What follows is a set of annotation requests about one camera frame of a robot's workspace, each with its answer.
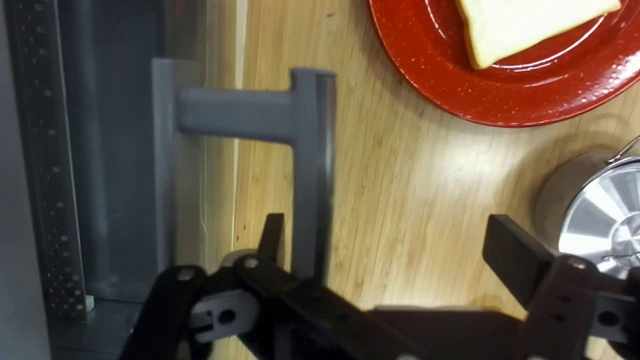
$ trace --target metal pot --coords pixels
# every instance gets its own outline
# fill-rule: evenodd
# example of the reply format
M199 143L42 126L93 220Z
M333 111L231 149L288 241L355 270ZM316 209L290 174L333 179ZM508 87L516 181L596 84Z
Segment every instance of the metal pot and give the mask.
M589 153L561 164L541 186L531 220L549 248L626 279L640 266L640 156Z

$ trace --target wooden surface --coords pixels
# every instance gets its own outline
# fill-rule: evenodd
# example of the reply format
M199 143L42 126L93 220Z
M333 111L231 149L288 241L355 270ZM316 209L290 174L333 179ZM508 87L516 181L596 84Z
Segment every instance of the wooden surface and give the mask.
M522 319L479 259L487 214L529 226L541 181L596 147L640 133L640 88L569 122L484 128L418 96L386 58L364 0L219 0L207 13L211 84L281 91L293 66L337 75L330 289L375 304L484 306ZM267 213L291 207L290 150L209 143L202 226L207 265L256 244ZM223 358L242 350L228 346Z

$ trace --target bread slice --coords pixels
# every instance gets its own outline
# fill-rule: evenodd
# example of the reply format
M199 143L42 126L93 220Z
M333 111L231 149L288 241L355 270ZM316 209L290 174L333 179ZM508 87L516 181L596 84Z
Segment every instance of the bread slice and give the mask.
M456 0L468 24L474 69L522 53L592 19L619 10L619 0Z

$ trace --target pot handle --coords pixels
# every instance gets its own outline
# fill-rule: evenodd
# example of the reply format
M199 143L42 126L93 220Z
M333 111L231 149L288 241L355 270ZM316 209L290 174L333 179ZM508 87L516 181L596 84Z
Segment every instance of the pot handle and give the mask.
M629 143L626 143L617 154L614 154L609 161L605 161L605 164L616 164L619 162L632 149L635 149L635 145L640 143L640 136L632 139Z

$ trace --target screw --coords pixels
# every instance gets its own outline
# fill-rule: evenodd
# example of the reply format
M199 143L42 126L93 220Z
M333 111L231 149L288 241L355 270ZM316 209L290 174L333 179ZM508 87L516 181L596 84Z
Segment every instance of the screw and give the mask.
M253 259L253 256L246 259L244 268L257 268L257 259Z
M196 272L191 268L180 268L176 279L178 282L190 282L196 276Z

